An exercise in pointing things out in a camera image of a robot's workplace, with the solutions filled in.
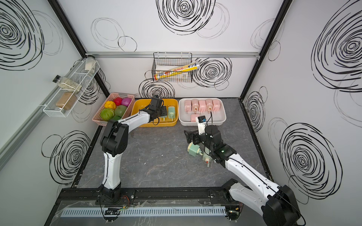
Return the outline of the yellow plastic storage box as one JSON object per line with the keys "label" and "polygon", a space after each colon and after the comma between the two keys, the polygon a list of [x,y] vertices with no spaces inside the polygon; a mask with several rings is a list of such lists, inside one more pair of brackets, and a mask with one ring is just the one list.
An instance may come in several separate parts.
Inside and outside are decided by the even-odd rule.
{"label": "yellow plastic storage box", "polygon": [[[171,121],[168,118],[168,116],[165,121],[163,121],[162,118],[160,117],[160,121],[158,121],[158,119],[156,119],[156,120],[154,120],[154,122],[149,122],[147,124],[142,125],[141,127],[173,127],[177,124],[178,116],[179,116],[178,101],[173,98],[164,98],[163,100],[164,100],[164,105],[167,108],[167,112],[168,112],[169,106],[175,107],[176,118],[174,119],[174,121]],[[137,114],[141,109],[145,108],[150,103],[150,101],[151,101],[151,99],[140,99],[140,100],[135,101],[131,115]]]}

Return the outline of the white plastic storage box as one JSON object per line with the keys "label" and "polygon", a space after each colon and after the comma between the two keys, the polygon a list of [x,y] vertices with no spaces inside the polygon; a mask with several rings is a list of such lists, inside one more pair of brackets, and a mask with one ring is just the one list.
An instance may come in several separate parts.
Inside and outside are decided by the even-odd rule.
{"label": "white plastic storage box", "polygon": [[[190,121],[190,118],[191,118],[191,115],[192,114],[195,114],[192,110],[190,113],[185,113],[184,111],[184,101],[185,100],[192,100],[192,99],[198,99],[198,100],[206,100],[206,99],[218,99],[218,98],[183,98],[181,100],[179,100],[179,107],[178,107],[178,111],[179,111],[179,116],[178,116],[178,119],[180,121],[180,123],[183,125],[183,126],[197,126],[197,122],[191,122]],[[202,116],[204,115],[206,117],[206,119],[208,120],[210,118],[211,115],[213,115],[213,118],[210,119],[209,123],[211,124],[211,122],[213,122],[213,125],[217,125],[217,126],[220,126],[222,125],[226,119],[227,119],[227,116],[226,116],[226,112],[225,112],[225,108],[224,108],[224,104],[222,102],[221,99],[218,99],[220,100],[220,103],[221,103],[221,108],[220,108],[220,111],[218,112],[211,112],[211,113],[208,113],[207,110],[203,113],[200,113],[199,111],[196,113],[198,114],[199,116]]]}

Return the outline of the green sharpener square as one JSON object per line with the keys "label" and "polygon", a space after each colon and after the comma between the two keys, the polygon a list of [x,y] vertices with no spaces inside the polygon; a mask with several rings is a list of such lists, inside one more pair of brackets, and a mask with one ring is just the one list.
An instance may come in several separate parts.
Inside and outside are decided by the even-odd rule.
{"label": "green sharpener square", "polygon": [[187,151],[193,157],[196,157],[197,155],[203,155],[200,146],[195,145],[192,142],[188,145]]}

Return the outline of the pink sharpener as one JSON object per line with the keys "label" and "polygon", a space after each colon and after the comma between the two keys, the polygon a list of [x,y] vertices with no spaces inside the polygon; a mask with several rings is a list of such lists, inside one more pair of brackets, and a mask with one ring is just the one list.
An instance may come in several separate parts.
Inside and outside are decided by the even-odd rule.
{"label": "pink sharpener", "polygon": [[191,122],[196,122],[197,119],[198,119],[198,117],[199,117],[198,114],[192,114],[192,115],[191,115],[191,118],[190,118],[190,121],[191,121]]}
{"label": "pink sharpener", "polygon": [[206,110],[208,113],[211,113],[213,110],[213,100],[212,99],[206,99]]}
{"label": "pink sharpener", "polygon": [[213,112],[218,112],[218,111],[220,111],[220,108],[221,108],[220,100],[213,99],[213,109],[212,109],[212,111]]}
{"label": "pink sharpener", "polygon": [[194,113],[197,113],[199,111],[199,100],[198,99],[192,99],[191,104],[192,104],[192,111]]}
{"label": "pink sharpener", "polygon": [[185,100],[184,101],[184,111],[185,113],[190,113],[192,110],[192,101],[191,100]]}
{"label": "pink sharpener", "polygon": [[205,100],[199,100],[199,112],[203,113],[206,111],[206,101]]}

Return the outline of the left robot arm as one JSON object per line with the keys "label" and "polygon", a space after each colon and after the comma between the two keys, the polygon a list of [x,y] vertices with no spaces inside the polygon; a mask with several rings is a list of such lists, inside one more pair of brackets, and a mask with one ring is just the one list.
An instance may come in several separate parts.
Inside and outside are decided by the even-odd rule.
{"label": "left robot arm", "polygon": [[105,160],[104,179],[100,186],[101,204],[116,204],[122,198],[120,166],[122,155],[128,146],[129,133],[166,115],[163,99],[154,96],[137,114],[125,119],[108,121],[100,142]]}

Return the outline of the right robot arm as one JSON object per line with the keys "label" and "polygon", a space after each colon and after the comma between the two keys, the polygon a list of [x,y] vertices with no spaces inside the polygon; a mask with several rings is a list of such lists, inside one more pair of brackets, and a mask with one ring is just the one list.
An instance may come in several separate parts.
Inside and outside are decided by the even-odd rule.
{"label": "right robot arm", "polygon": [[263,217],[268,226],[295,226],[302,217],[292,189],[280,186],[252,168],[237,151],[227,145],[217,126],[184,131],[188,143],[202,144],[210,157],[238,176],[246,185],[235,183],[229,188],[233,200],[239,201]]}

